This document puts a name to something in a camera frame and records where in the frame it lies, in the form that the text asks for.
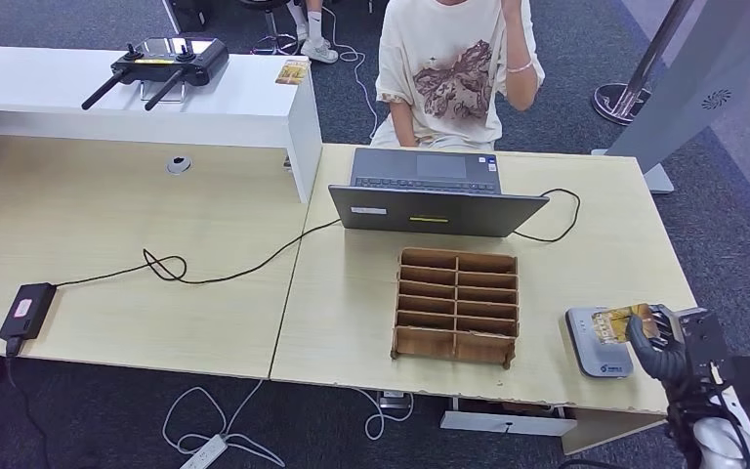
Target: laptop lid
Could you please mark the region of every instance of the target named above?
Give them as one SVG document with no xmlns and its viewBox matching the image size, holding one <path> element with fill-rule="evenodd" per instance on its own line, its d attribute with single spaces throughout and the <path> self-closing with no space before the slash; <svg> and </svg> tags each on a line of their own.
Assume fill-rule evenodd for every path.
<svg viewBox="0 0 750 469">
<path fill-rule="evenodd" d="M 329 186 L 344 227 L 506 237 L 549 200 L 520 195 Z"/>
</svg>

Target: electrical outlet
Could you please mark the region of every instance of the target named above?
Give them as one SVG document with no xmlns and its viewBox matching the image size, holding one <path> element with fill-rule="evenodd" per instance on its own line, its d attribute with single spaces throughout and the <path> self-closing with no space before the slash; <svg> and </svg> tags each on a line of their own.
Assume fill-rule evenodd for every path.
<svg viewBox="0 0 750 469">
<path fill-rule="evenodd" d="M 206 469 L 228 447 L 226 442 L 223 441 L 222 436 L 215 435 L 202 448 L 198 449 L 191 459 L 186 461 L 180 469 Z"/>
</svg>

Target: laptop keyboard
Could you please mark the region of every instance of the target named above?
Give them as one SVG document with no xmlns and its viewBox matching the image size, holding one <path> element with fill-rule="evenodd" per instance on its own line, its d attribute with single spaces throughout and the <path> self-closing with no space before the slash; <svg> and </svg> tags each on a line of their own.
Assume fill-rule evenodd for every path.
<svg viewBox="0 0 750 469">
<path fill-rule="evenodd" d="M 494 184 L 446 183 L 408 179 L 356 178 L 359 188 L 404 189 L 434 192 L 497 193 Z"/>
</svg>

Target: white t-shirt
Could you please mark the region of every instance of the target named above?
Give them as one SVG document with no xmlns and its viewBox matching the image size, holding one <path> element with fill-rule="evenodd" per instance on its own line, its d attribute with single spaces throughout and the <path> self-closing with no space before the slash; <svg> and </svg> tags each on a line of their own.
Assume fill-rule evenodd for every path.
<svg viewBox="0 0 750 469">
<path fill-rule="evenodd" d="M 521 19 L 541 85 L 545 72 L 536 59 L 528 0 L 521 1 Z M 465 142 L 490 143 L 501 137 L 493 99 L 495 92 L 506 93 L 507 35 L 501 0 L 457 5 L 392 0 L 378 60 L 378 101 L 407 102 L 421 142 L 456 136 Z"/>
</svg>

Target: chair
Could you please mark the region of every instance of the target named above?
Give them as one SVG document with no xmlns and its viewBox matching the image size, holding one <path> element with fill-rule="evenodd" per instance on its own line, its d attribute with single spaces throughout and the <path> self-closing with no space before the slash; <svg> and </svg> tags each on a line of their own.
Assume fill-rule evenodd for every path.
<svg viewBox="0 0 750 469">
<path fill-rule="evenodd" d="M 291 34 L 278 33 L 274 22 L 274 9 L 285 6 L 289 0 L 237 0 L 237 3 L 248 10 L 266 12 L 269 35 L 257 41 L 251 50 L 252 54 L 291 56 L 297 52 L 297 38 Z"/>
</svg>

